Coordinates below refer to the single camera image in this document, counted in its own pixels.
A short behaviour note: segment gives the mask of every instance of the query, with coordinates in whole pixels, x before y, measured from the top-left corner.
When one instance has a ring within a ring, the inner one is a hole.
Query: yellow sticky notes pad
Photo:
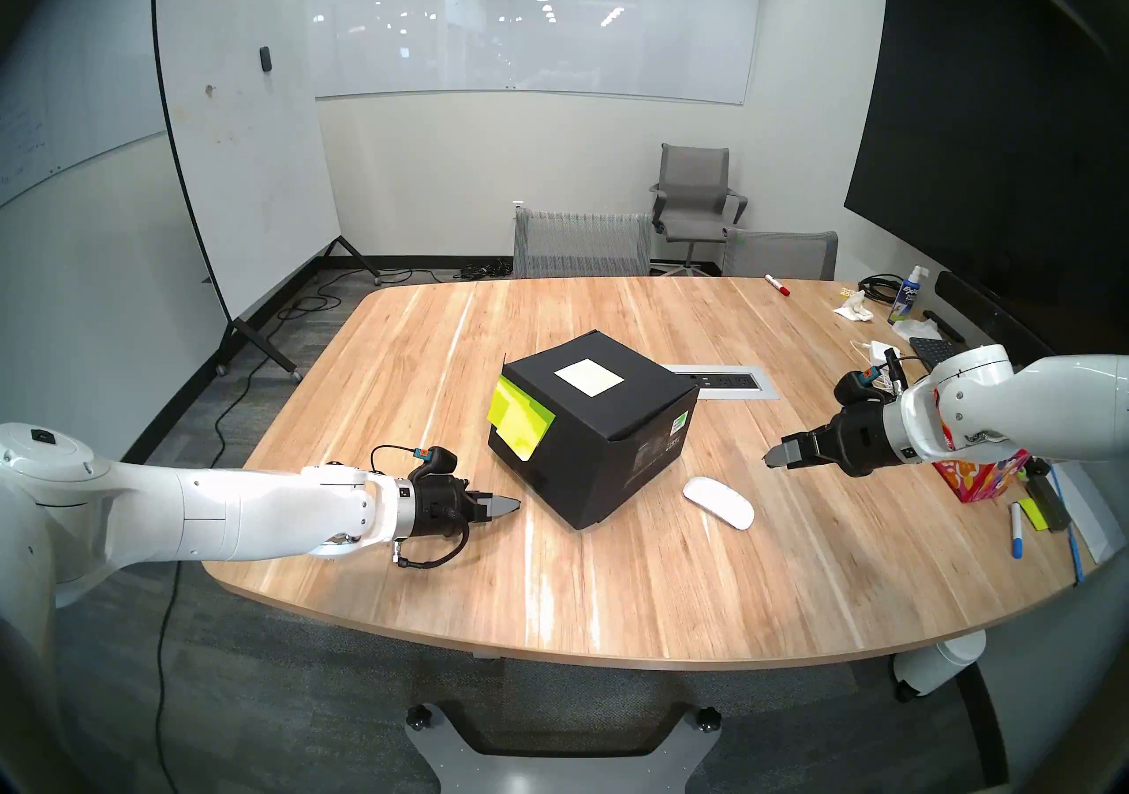
[[[487,419],[523,462],[533,456],[554,417],[509,378],[498,377]]]
[[[1035,505],[1035,500],[1030,496],[1026,499],[1019,500],[1019,507],[1026,512],[1027,520],[1031,521],[1031,525],[1036,530],[1047,529],[1047,518],[1043,517],[1043,513],[1039,511],[1039,506]]]

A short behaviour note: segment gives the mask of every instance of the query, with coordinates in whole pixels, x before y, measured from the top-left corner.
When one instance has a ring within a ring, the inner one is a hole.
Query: white cloth
[[[863,290],[859,289],[856,293],[852,293],[850,296],[848,296],[847,300],[843,302],[842,307],[834,308],[834,312],[839,316],[847,317],[848,320],[855,320],[855,321],[874,320],[874,312],[870,311],[870,308],[868,307],[863,307],[863,298],[864,298],[864,293]]]

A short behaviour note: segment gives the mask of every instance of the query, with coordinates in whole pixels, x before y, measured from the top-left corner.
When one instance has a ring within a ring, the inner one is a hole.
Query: black keyboard
[[[938,363],[944,363],[949,357],[961,352],[956,344],[936,338],[911,338],[910,347],[917,351],[921,361],[925,363],[925,367],[930,372]]]

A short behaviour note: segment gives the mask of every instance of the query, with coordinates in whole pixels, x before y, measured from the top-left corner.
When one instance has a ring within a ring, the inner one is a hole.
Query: table edge
[[[1009,621],[1013,618],[1017,618],[1021,614],[1025,614],[1032,609],[1036,609],[1040,605],[1050,602],[1057,596],[1064,594],[1066,591],[1069,591],[1076,586],[1076,585],[1067,585],[1065,587],[1060,587],[1059,590],[1047,594],[1045,596],[1036,600],[1030,605],[1023,607],[1022,609],[1008,612],[1007,614],[1003,614],[999,618],[992,618],[991,620],[988,621],[970,625],[960,630],[953,630],[952,632],[948,634],[940,634],[936,637],[918,639],[914,642],[859,648],[858,651],[850,651],[850,652],[840,652],[838,654],[795,655],[790,657],[781,656],[781,657],[765,657],[765,658],[747,657],[747,658],[734,658],[734,660],[698,658],[698,657],[628,657],[614,654],[572,654],[560,651],[523,648],[514,645],[501,645],[501,644],[485,643],[485,642],[467,642],[465,639],[440,636],[438,634],[425,632],[422,630],[401,630],[394,627],[382,627],[379,625],[368,623],[367,621],[358,621],[352,618],[342,618],[336,614],[330,614],[327,612],[317,611],[316,609],[310,609],[305,605],[289,603],[286,602],[285,600],[279,600],[274,596],[270,596],[264,593],[257,593],[255,591],[247,590],[246,587],[242,587],[239,585],[224,581],[218,575],[212,574],[212,571],[208,568],[208,565],[210,562],[222,562],[222,561],[203,560],[201,562],[203,564],[204,571],[207,571],[208,575],[211,576],[211,578],[213,578],[228,593],[233,593],[236,594],[237,596],[243,596],[247,600],[260,602],[263,605],[270,605],[274,609],[281,609],[282,611],[291,612],[292,614],[298,614],[303,618],[312,618],[314,620],[323,621],[325,623],[333,623],[339,627],[348,627],[351,630],[371,632],[376,636],[385,636],[393,639],[401,639],[403,642],[417,643],[419,645],[431,645],[438,648],[450,648],[454,651],[498,655],[500,657],[515,657],[518,660],[526,660],[526,661],[542,661],[544,663],[564,663],[577,666],[610,666],[610,668],[625,669],[625,670],[665,670],[665,671],[681,671],[681,672],[695,672],[695,671],[709,672],[709,671],[725,671],[725,670],[773,670],[773,669],[788,669],[793,666],[820,666],[830,663],[861,661],[868,657],[884,657],[890,654],[898,654],[899,652],[911,651],[913,648],[924,648],[927,645],[936,645],[937,643],[945,642],[947,639],[954,639],[957,636],[964,636],[965,634],[975,632],[977,630],[986,630],[989,627],[995,627],[999,623]]]

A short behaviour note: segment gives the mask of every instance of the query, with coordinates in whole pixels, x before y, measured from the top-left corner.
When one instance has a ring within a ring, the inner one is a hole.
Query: white paper label
[[[581,359],[579,363],[557,369],[553,374],[588,395],[599,395],[623,381],[614,372],[609,372],[599,363],[593,363],[590,359]]]

